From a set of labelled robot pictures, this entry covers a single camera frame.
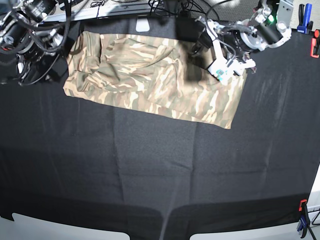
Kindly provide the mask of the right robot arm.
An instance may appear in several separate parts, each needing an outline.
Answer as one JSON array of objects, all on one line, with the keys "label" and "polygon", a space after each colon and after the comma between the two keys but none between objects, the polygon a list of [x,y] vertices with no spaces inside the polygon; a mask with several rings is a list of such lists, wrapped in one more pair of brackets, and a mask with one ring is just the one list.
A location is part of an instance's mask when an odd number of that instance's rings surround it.
[{"label": "right robot arm", "polygon": [[54,65],[66,55],[73,11],[78,0],[9,0],[8,12],[0,19],[0,54],[12,56],[1,66],[15,65],[15,75],[0,76],[1,85],[21,87],[53,82]]}]

